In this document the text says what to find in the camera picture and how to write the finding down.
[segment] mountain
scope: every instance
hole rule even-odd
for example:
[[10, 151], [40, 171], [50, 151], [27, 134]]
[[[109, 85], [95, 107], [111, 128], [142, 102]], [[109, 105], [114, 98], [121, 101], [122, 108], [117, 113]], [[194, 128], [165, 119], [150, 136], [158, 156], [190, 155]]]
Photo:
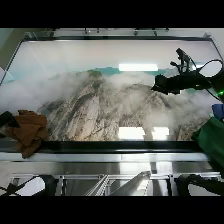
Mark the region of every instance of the mountain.
[[[38, 110], [47, 116], [50, 140], [116, 141], [119, 127], [143, 127], [145, 140], [152, 141], [156, 126], [169, 128], [167, 140], [191, 140], [209, 119], [209, 112], [201, 116], [193, 95], [166, 96], [141, 83], [116, 87], [98, 70], [86, 73], [88, 78], [69, 98]], [[175, 74], [176, 70], [167, 71], [168, 76]]]

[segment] dark green fabric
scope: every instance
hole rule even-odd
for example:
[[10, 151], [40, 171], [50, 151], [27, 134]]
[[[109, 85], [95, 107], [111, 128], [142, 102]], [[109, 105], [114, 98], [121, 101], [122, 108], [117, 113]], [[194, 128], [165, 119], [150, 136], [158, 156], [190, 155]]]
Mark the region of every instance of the dark green fabric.
[[193, 133], [192, 139], [224, 168], [224, 123], [212, 117]]

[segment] brown cloth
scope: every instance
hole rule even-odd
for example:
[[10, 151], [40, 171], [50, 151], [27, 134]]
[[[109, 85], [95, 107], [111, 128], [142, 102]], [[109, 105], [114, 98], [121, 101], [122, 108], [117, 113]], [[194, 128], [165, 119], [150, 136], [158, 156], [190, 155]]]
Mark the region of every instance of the brown cloth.
[[31, 156], [41, 145], [42, 140], [48, 138], [47, 119], [44, 115], [37, 115], [33, 111], [19, 110], [15, 116], [20, 128], [7, 127], [8, 137], [18, 140], [16, 151], [22, 153], [23, 158]]

